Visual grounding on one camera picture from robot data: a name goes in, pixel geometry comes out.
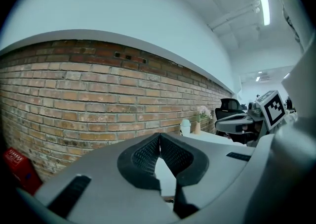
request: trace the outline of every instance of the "black office chair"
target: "black office chair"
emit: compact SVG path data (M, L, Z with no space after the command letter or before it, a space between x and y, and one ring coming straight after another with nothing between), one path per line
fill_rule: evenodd
M215 109L216 119L226 118L228 116L244 113L242 111L238 100L233 98L223 98L221 99L222 105L220 108Z

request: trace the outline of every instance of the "vase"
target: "vase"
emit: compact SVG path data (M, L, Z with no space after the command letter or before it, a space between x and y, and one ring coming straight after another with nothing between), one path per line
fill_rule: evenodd
M201 133L201 123L197 122L196 125L196 130L194 131L195 134L200 134Z

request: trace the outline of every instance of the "brick wall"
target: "brick wall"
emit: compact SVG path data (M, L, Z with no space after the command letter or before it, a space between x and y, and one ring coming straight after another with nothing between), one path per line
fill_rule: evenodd
M154 132L176 132L198 105L214 109L231 94L174 62L122 45L55 41L0 58L6 144L33 162L43 180L81 155ZM215 132L215 119L203 131Z

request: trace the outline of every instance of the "fluorescent light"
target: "fluorescent light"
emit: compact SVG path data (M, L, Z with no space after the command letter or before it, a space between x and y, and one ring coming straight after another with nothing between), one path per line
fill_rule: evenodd
M264 25L270 24L270 9L268 0L261 0L262 11L263 11L263 22Z

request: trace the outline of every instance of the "red box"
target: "red box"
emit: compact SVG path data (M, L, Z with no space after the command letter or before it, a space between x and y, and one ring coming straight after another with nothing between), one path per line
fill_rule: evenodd
M31 195L42 185L42 181L34 170L30 160L14 148L9 148L3 158L9 169L18 179L21 187Z

